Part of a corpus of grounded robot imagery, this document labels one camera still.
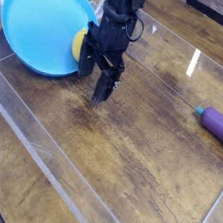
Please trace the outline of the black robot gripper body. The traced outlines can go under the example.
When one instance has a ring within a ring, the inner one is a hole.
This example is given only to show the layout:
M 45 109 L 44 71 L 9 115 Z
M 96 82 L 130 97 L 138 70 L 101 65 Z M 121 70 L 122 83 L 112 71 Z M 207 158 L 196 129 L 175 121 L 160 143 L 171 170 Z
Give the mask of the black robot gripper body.
M 103 16 L 98 25 L 88 22 L 88 32 L 84 42 L 93 47 L 95 64 L 101 69 L 114 68 L 118 72 L 124 71 L 123 53 L 129 43 L 133 42 L 132 34 L 137 25 L 137 11 L 125 7 L 119 11 L 108 1 L 103 3 Z

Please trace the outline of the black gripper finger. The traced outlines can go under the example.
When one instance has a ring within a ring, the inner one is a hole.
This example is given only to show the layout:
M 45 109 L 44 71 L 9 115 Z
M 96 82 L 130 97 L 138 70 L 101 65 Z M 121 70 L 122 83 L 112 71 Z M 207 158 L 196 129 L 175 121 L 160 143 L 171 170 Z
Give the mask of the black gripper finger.
M 94 103 L 106 101 L 119 84 L 120 75 L 121 73 L 114 68 L 102 69 L 101 75 L 96 83 L 92 101 Z
M 84 42 L 82 44 L 81 48 L 81 55 L 80 55 L 80 62 L 79 62 L 79 68 L 78 68 L 78 76 L 84 77 L 84 76 L 90 76 L 92 73 L 92 70 L 94 69 L 94 51 L 93 47 L 90 46 L 89 43 Z

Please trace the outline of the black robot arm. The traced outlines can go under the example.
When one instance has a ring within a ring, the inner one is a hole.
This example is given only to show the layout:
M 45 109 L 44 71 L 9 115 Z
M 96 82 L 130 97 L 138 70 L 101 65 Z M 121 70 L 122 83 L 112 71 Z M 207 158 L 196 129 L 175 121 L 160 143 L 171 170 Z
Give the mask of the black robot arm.
M 94 65 L 101 75 L 92 96 L 94 103 L 106 101 L 119 85 L 125 71 L 123 54 L 129 43 L 138 41 L 144 31 L 139 14 L 145 0 L 105 0 L 101 23 L 88 22 L 82 42 L 78 76 L 90 76 Z

